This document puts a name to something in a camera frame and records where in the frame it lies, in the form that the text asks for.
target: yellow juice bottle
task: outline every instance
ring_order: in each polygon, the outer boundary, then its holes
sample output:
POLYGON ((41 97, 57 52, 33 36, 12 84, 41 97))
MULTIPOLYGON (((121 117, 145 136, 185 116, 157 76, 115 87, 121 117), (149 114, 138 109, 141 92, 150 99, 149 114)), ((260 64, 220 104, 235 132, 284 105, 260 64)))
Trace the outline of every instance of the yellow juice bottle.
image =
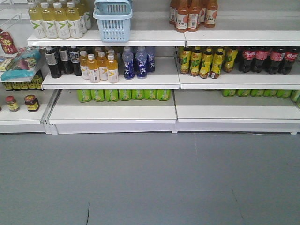
POLYGON ((67 3, 67 21, 69 24, 70 34, 72 38, 82 38, 83 30, 81 27, 80 16, 75 3, 70 1, 67 3))
POLYGON ((66 11, 62 8, 61 3, 54 3, 54 18, 57 27, 58 37, 68 39, 71 37, 66 11))
POLYGON ((41 7, 42 7, 41 15, 44 21, 44 28, 45 28, 47 38, 49 39, 58 38, 53 9, 49 7, 49 4, 47 2, 42 2, 41 7))

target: beverage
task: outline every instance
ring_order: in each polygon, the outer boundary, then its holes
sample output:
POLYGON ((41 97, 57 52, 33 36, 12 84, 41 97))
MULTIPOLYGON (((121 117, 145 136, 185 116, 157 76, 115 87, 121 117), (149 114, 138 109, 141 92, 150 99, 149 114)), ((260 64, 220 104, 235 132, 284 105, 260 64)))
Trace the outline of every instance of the beverage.
POLYGON ((28 3, 29 10, 28 14, 30 17, 30 22, 33 27, 33 33, 36 38, 45 38, 46 32, 43 26, 43 18, 42 18, 42 11, 39 7, 36 6, 34 2, 28 3))
POLYGON ((117 83, 119 81, 119 69, 114 55, 108 55, 107 59, 107 75, 109 83, 117 83))
POLYGON ((218 3, 217 0, 209 0, 207 3, 207 9, 205 14, 205 27, 215 27, 216 18, 218 13, 218 3))
POLYGON ((72 38, 82 38, 83 29, 81 27, 81 20, 79 16, 79 11, 75 7, 74 2, 67 3, 67 22, 69 24, 70 34, 72 38))
POLYGON ((100 80, 107 81, 107 58, 104 52, 99 52, 97 57, 97 63, 99 67, 100 80))
POLYGON ((94 54, 88 55, 88 74, 91 83, 98 83, 100 81, 99 67, 95 60, 94 54))
POLYGON ((82 78, 85 80, 89 80, 89 72, 88 72, 88 53, 86 51, 80 51, 80 70, 82 74, 82 78))
POLYGON ((201 49, 199 46, 196 46, 195 50, 192 52, 191 55, 191 67, 190 67, 191 76, 199 75, 201 57, 202 57, 201 49))
POLYGON ((124 61, 124 77, 125 79, 132 79, 135 76, 133 70, 133 53, 130 47, 124 47, 124 53, 122 54, 124 61))
POLYGON ((213 55, 211 52, 211 48, 208 47, 208 48, 206 48, 206 51, 204 52, 204 54, 202 56, 201 68, 199 71, 199 75, 201 78, 205 79, 208 77, 212 59, 213 59, 213 55))
POLYGON ((44 28, 45 28, 47 38, 49 39, 58 38, 53 9, 49 8, 49 4, 47 2, 42 2, 41 7, 42 7, 41 15, 43 18, 44 28))
POLYGON ((74 69, 73 69, 73 64, 72 64, 71 58, 70 58, 69 48, 66 46, 62 46, 59 50, 59 53, 60 53, 60 60, 63 65, 64 73, 65 74, 73 73, 74 69))
POLYGON ((52 48, 51 46, 46 47, 46 61, 48 67, 50 69, 51 77, 52 78, 59 78, 61 77, 61 72, 59 68, 59 56, 57 53, 56 48, 52 48))

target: drink bottle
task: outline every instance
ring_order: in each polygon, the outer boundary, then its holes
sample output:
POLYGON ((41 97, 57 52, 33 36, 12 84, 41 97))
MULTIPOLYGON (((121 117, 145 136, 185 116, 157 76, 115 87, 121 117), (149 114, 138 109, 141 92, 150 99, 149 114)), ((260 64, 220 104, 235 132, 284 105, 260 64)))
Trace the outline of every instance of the drink bottle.
POLYGON ((124 77, 125 79, 132 79, 135 76, 133 70, 133 54, 130 47, 124 47, 124 53, 122 54, 124 62, 124 77))
POLYGON ((67 3, 67 22, 69 24, 70 34, 72 38, 81 38, 83 30, 81 27, 80 16, 75 3, 70 1, 67 3))
POLYGON ((73 69, 73 64, 72 64, 71 58, 70 58, 69 48, 66 46, 62 46, 59 50, 59 53, 60 53, 60 60, 63 65, 64 73, 65 74, 73 73, 74 69, 73 69))
POLYGON ((30 17, 30 22, 33 27, 33 33, 36 38, 45 38, 46 32, 43 26, 43 18, 42 18, 42 10, 41 8, 37 7, 34 2, 28 3, 29 10, 28 14, 30 17))
POLYGON ((60 39, 68 39, 71 37, 68 26, 66 11, 61 7, 61 3, 54 3, 55 25, 60 39))
POLYGON ((42 7, 41 15, 44 21, 44 28, 45 28, 47 38, 49 39, 58 38, 53 9, 49 8, 49 4, 46 2, 42 2, 41 7, 42 7))

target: bottle label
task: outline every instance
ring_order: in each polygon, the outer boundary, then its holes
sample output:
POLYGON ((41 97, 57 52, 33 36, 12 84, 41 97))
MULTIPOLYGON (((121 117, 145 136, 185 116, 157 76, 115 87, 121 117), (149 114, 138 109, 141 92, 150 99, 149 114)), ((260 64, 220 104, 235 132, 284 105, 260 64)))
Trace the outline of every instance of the bottle label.
POLYGON ((188 15, 188 23, 187 23, 188 28, 190 28, 190 29, 197 28, 198 16, 199 16, 199 14, 189 14, 188 15))
POLYGON ((188 15, 177 14, 177 29, 186 29, 188 27, 188 15))
POLYGON ((81 38, 83 36, 83 30, 81 28, 79 20, 68 20, 70 34, 72 38, 81 38))
POLYGON ((34 35, 37 38, 45 38, 46 33, 43 26, 43 20, 31 20, 34 35))
POLYGON ((48 38, 50 39, 58 38, 57 29, 54 20, 44 21, 44 27, 48 38))
POLYGON ((68 26, 68 21, 55 21, 55 25, 58 31, 58 37, 60 39, 68 39, 70 38, 70 30, 68 26))
POLYGON ((84 21, 85 21, 86 28, 90 29, 92 27, 92 20, 90 19, 90 12, 84 13, 84 21))

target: green drink can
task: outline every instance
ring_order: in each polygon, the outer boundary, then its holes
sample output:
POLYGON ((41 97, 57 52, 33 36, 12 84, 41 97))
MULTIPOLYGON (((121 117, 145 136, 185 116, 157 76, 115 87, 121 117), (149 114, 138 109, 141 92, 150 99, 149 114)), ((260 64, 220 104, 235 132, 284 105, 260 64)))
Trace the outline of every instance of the green drink can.
POLYGON ((167 101, 171 97, 171 89, 158 89, 157 90, 157 99, 159 101, 167 101))
POLYGON ((144 99, 144 89, 132 89, 131 90, 131 98, 133 100, 144 99))
POLYGON ((224 97, 232 97, 236 93, 236 89, 222 89, 222 95, 224 97))
POLYGON ((157 89, 145 89, 144 90, 146 100, 155 100, 158 97, 157 89))
POLYGON ((104 93, 105 93, 105 99, 108 102, 117 102, 119 100, 117 89, 105 89, 104 93))
POLYGON ((89 89, 78 89, 77 90, 78 101, 89 102, 92 100, 92 96, 89 89))
POLYGON ((130 89, 119 89, 119 100, 128 101, 131 99, 131 90, 130 89))
POLYGON ((251 90, 251 96, 252 97, 261 97, 263 96, 264 89, 252 89, 251 90))
POLYGON ((105 101, 105 95, 103 89, 92 89, 90 90, 92 94, 92 99, 96 102, 105 101))

